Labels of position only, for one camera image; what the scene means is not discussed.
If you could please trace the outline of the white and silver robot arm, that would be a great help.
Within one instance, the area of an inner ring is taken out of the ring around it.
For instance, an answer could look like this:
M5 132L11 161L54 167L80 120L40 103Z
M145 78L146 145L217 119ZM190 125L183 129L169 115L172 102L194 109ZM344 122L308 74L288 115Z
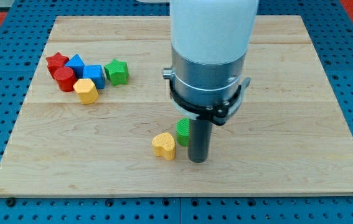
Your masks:
M171 0L174 103L220 106L239 97L258 0Z

